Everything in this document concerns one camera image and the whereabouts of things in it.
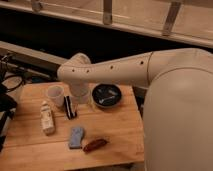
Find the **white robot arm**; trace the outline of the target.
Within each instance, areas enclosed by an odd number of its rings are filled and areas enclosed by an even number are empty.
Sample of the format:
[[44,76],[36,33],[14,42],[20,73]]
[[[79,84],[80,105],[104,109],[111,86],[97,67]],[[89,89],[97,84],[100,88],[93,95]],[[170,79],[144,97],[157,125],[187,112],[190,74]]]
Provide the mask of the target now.
[[80,102],[90,83],[146,88],[145,170],[213,171],[213,53],[183,48],[96,64],[78,53],[57,76]]

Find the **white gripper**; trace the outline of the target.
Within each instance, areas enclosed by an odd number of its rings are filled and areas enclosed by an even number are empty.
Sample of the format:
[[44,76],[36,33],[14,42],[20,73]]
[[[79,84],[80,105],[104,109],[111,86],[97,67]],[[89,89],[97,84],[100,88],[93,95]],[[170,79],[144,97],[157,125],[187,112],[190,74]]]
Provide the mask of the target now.
[[70,93],[78,104],[86,104],[90,98],[88,83],[74,83],[69,85]]

